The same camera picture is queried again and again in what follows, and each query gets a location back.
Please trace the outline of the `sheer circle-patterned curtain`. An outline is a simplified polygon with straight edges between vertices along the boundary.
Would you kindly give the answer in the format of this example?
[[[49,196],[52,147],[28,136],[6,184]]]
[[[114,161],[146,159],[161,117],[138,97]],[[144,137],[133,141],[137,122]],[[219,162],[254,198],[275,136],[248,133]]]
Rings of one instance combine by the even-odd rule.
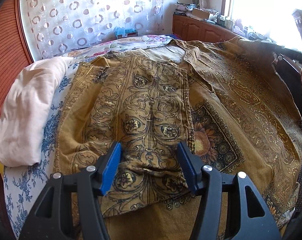
[[[165,0],[20,0],[24,33],[35,61],[108,40],[122,30],[162,31]]]

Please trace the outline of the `mustard patterned garment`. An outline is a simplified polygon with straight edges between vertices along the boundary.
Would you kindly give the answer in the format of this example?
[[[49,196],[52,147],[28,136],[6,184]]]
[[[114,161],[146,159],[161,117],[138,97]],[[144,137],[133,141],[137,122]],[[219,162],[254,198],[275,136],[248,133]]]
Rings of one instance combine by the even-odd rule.
[[[176,157],[246,172],[284,231],[302,163],[302,118],[260,42],[172,40],[79,64],[56,136],[54,171],[74,174],[113,142],[123,155],[100,198],[111,239],[188,239],[200,198]]]

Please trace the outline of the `cardboard box on cabinet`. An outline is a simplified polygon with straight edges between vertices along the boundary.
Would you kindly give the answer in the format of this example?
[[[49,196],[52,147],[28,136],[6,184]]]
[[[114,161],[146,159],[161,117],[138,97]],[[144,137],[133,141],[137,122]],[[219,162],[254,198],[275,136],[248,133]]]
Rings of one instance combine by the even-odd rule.
[[[200,10],[198,8],[194,8],[192,10],[192,16],[198,18],[199,20],[209,20],[209,21],[214,21],[217,18],[216,14],[212,14],[208,11]]]

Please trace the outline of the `blue floral white bedsheet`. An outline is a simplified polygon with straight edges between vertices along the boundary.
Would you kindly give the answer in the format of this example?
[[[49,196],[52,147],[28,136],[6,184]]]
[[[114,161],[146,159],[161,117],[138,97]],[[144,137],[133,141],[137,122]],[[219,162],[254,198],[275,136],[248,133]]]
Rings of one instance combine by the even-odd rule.
[[[91,112],[108,70],[105,59],[58,56],[24,68],[12,84],[0,118],[0,162],[15,236],[52,173],[73,174],[97,160]]]

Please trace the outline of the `pink floral quilt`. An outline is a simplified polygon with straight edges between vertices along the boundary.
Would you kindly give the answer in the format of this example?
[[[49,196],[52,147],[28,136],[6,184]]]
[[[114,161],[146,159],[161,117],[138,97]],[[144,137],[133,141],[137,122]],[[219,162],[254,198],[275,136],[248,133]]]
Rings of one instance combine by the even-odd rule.
[[[80,61],[100,55],[109,51],[124,52],[127,50],[148,49],[163,47],[174,38],[169,35],[143,35],[136,37],[125,37],[118,40],[103,42],[95,46],[77,49],[63,54],[64,57],[73,57]]]

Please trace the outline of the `wooden low cabinet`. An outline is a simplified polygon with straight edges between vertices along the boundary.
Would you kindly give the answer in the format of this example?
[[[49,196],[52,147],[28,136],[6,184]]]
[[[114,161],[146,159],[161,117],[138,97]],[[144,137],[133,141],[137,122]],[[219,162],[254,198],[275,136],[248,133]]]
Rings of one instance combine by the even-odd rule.
[[[198,40],[208,43],[225,42],[240,37],[218,25],[181,15],[173,15],[172,33],[184,41]]]

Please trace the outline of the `pale pink pillow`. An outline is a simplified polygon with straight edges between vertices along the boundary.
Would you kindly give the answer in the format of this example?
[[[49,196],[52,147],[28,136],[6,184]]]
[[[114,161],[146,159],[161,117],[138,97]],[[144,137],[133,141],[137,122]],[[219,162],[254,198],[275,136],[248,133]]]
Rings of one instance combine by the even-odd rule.
[[[0,163],[4,166],[40,162],[43,130],[53,96],[72,60],[58,56],[36,61],[16,77],[0,116]]]

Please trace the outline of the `wooden slatted wardrobe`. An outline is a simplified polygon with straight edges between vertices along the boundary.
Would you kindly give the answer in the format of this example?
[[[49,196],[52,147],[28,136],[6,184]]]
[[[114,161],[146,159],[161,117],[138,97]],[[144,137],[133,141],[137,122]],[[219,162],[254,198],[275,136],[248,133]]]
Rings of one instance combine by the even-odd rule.
[[[22,28],[20,0],[5,0],[0,8],[0,115],[18,73],[33,63]]]

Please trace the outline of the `blue tissue box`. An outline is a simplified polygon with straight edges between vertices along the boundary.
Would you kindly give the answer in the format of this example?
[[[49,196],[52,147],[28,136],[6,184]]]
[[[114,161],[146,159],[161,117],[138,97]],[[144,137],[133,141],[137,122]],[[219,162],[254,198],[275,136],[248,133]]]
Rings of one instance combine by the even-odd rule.
[[[123,27],[116,27],[114,29],[114,35],[116,39],[125,38],[125,37],[137,37],[138,31],[134,28],[123,28]]]

